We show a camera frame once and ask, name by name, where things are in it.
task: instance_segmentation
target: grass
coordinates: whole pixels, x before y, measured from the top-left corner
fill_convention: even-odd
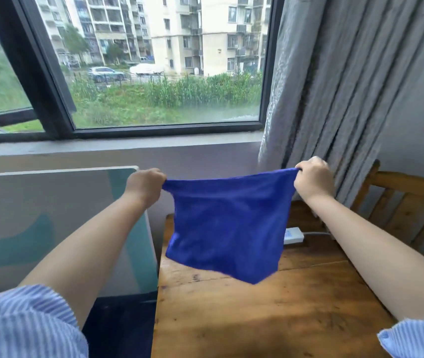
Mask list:
[[[190,107],[233,108],[260,104],[261,74],[227,74],[208,78],[167,78],[147,84],[99,87],[71,76],[69,89],[79,128],[187,123]],[[30,106],[6,57],[0,54],[0,111]],[[42,131],[38,120],[3,127],[7,132]]]

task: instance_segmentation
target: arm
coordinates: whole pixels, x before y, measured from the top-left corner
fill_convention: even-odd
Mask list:
[[[384,306],[399,320],[424,319],[424,256],[336,201],[326,162],[313,157],[297,168],[298,193]]]
[[[165,180],[156,168],[133,173],[123,196],[63,240],[20,286],[43,284],[55,290],[68,302],[82,328],[127,235],[159,199]]]

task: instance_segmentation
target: tree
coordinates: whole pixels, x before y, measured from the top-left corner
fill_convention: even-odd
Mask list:
[[[63,33],[63,42],[68,51],[74,55],[78,55],[83,60],[83,53],[89,51],[88,42],[81,36],[78,29],[72,24],[67,24]]]
[[[124,52],[119,45],[112,43],[108,45],[106,57],[113,63],[119,63],[120,60],[124,59]]]

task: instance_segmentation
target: hand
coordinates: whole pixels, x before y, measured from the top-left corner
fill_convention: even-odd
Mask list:
[[[166,179],[167,176],[158,168],[134,172],[127,179],[123,196],[139,200],[148,209],[159,199]]]
[[[312,157],[308,161],[299,162],[295,168],[301,171],[295,180],[296,191],[308,203],[317,196],[334,198],[334,180],[328,163],[320,157]]]

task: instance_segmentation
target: striped sleeve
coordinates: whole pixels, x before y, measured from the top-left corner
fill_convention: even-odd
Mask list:
[[[377,337],[394,358],[424,357],[424,320],[405,319]]]
[[[43,285],[0,293],[0,358],[88,356],[68,303]]]

